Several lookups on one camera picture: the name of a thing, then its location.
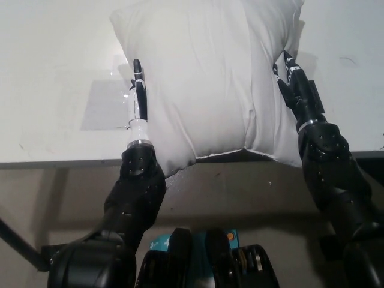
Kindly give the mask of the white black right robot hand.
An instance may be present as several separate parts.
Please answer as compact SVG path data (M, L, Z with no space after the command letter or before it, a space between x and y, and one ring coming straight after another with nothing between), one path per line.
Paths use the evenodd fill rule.
M284 51L283 58L287 80L282 80L279 76L277 64L273 65L272 70L284 102L296 118L296 130L301 131L317 122L326 122L325 110L315 82L307 78L289 52Z

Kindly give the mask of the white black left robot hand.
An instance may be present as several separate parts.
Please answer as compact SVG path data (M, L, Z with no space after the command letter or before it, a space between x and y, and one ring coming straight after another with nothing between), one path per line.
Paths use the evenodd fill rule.
M127 149L133 145L149 143L148 137L148 101L143 68L138 59L133 61L134 79L128 95L128 129L131 131Z

